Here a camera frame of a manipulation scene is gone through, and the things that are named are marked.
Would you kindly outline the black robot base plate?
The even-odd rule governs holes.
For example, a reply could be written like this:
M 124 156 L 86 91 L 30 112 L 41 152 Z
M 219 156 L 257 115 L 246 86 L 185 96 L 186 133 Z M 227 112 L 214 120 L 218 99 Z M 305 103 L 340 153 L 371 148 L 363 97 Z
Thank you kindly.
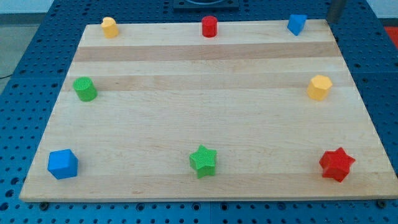
M 238 0 L 173 0 L 175 11 L 239 9 Z

